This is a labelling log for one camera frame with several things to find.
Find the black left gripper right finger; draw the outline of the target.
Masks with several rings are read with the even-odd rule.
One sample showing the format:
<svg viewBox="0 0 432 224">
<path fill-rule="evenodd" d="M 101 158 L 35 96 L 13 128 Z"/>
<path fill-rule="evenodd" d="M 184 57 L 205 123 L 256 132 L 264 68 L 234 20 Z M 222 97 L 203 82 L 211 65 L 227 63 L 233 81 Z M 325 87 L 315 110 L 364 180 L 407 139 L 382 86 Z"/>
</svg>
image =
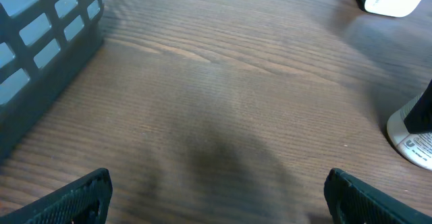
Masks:
<svg viewBox="0 0 432 224">
<path fill-rule="evenodd" d="M 324 196 L 334 223 L 431 224 L 430 216 L 338 168 L 329 172 Z"/>
</svg>

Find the green lid jar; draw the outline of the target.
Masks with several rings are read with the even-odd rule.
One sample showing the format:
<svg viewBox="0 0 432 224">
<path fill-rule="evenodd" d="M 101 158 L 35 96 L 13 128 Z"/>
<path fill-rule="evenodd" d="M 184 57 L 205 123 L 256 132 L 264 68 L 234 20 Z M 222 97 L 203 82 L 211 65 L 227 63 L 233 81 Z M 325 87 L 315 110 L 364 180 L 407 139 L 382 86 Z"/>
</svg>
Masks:
<svg viewBox="0 0 432 224">
<path fill-rule="evenodd" d="M 412 134 L 404 124 L 404 119 L 421 97 L 422 94 L 414 97 L 390 116 L 387 121 L 387 135 L 391 145 L 411 163 L 431 170 L 431 132 Z"/>
</svg>

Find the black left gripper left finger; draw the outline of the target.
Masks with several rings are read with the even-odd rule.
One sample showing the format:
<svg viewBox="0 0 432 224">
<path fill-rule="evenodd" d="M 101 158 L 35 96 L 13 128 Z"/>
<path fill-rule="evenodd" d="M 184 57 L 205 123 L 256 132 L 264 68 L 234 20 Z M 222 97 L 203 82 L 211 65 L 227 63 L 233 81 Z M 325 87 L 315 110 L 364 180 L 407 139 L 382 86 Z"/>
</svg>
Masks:
<svg viewBox="0 0 432 224">
<path fill-rule="evenodd" d="M 76 181 L 1 217 L 2 223 L 104 224 L 113 186 L 99 168 Z"/>
</svg>

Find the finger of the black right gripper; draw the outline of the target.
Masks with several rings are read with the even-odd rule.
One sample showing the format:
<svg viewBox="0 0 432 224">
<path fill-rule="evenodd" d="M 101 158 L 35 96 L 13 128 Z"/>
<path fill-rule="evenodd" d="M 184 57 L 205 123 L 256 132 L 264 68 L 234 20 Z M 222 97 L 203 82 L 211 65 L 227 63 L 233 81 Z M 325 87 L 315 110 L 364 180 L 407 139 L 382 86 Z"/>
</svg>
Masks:
<svg viewBox="0 0 432 224">
<path fill-rule="evenodd" d="M 411 134 L 431 133 L 431 100 L 432 89 L 431 83 L 416 102 L 410 113 L 404 119 L 406 129 Z"/>
</svg>

